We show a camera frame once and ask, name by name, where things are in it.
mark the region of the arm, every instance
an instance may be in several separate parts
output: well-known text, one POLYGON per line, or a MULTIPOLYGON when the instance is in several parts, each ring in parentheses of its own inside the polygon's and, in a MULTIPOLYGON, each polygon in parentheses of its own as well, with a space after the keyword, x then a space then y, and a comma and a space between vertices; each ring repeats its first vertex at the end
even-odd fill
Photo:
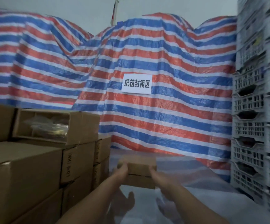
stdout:
POLYGON ((96 224, 107 211, 112 196, 128 174, 128 166, 120 169, 103 181, 98 188, 67 211, 57 224, 96 224))
POLYGON ((229 224, 229 222, 209 209, 193 196, 185 187, 174 183, 164 173, 150 168, 152 179, 169 200, 175 203, 184 223, 229 224))

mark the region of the red blue white striped tarp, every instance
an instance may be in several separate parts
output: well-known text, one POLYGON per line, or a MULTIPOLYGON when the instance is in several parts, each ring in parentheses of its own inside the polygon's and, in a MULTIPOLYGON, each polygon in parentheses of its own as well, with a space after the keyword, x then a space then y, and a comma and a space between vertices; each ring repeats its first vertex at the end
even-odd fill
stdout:
POLYGON ((196 157, 229 180, 236 18, 193 29, 156 13, 97 36, 66 20, 0 10, 0 103, 101 115, 112 147, 196 157), (125 73, 152 94, 123 94, 125 73))

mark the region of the stack of cardboard boxes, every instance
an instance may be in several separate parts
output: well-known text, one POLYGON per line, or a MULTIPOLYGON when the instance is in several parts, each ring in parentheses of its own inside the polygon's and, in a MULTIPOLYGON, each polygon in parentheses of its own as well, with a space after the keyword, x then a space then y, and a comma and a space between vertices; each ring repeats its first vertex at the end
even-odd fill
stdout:
POLYGON ((108 177, 111 138, 98 115, 0 105, 0 224, 53 224, 108 177), (26 120, 61 117, 64 137, 39 134, 26 120))

